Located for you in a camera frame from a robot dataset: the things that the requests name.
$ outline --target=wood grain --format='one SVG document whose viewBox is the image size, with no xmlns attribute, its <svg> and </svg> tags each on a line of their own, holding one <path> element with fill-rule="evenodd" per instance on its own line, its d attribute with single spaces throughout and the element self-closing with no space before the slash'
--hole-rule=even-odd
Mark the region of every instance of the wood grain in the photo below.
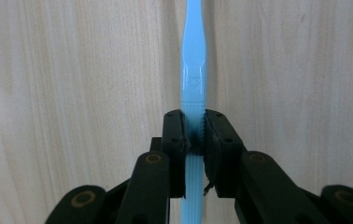
<svg viewBox="0 0 353 224">
<path fill-rule="evenodd" d="M 0 223 L 131 175 L 179 108 L 182 1 L 0 0 Z M 204 1 L 208 108 L 301 187 L 353 187 L 353 1 Z M 179 222 L 178 202 L 171 222 Z M 204 223 L 237 223 L 205 198 Z"/>
</svg>

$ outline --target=light wood grain surface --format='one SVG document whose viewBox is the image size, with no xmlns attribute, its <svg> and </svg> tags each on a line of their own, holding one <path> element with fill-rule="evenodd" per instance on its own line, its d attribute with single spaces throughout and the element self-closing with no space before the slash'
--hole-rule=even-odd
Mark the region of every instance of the light wood grain surface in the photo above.
<svg viewBox="0 0 353 224">
<path fill-rule="evenodd" d="M 0 223 L 111 189 L 179 108 L 184 1 L 0 1 Z M 353 1 L 204 1 L 207 107 L 301 187 L 353 187 Z M 179 222 L 172 203 L 171 222 Z M 237 223 L 205 198 L 204 223 Z"/>
</svg>

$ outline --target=light blue plastic handle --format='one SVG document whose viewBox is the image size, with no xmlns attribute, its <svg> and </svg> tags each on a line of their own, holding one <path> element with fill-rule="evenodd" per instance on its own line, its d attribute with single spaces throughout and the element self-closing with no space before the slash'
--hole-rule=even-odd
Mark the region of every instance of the light blue plastic handle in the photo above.
<svg viewBox="0 0 353 224">
<path fill-rule="evenodd" d="M 204 141 L 206 49 L 201 0 L 187 0 L 181 54 L 181 109 L 189 139 L 201 147 Z M 202 222 L 203 156 L 192 151 L 186 158 L 186 199 L 181 201 L 181 223 Z"/>
</svg>

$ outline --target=black mechanical arm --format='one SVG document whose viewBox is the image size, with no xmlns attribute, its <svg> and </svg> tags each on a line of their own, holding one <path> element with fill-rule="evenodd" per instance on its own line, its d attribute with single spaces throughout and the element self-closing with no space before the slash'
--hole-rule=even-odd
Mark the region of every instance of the black mechanical arm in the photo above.
<svg viewBox="0 0 353 224">
<path fill-rule="evenodd" d="M 164 224 L 170 198 L 184 197 L 190 148 L 180 110 L 164 115 L 162 137 L 152 138 L 130 179 L 106 192 L 82 186 L 68 192 L 47 224 Z M 241 223 L 353 223 L 353 189 L 327 186 L 320 196 L 297 187 L 268 155 L 247 151 L 226 117 L 205 114 L 205 173 L 220 198 L 235 198 Z"/>
</svg>

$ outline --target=blue toothbrush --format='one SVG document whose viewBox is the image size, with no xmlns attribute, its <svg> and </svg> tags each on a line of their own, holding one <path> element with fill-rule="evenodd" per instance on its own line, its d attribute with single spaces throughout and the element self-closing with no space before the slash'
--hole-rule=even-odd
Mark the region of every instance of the blue toothbrush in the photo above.
<svg viewBox="0 0 353 224">
<path fill-rule="evenodd" d="M 192 150 L 186 158 L 186 199 L 181 202 L 181 222 L 202 222 L 206 49 L 201 0 L 187 0 L 181 54 L 181 109 L 185 114 L 187 134 Z"/>
</svg>

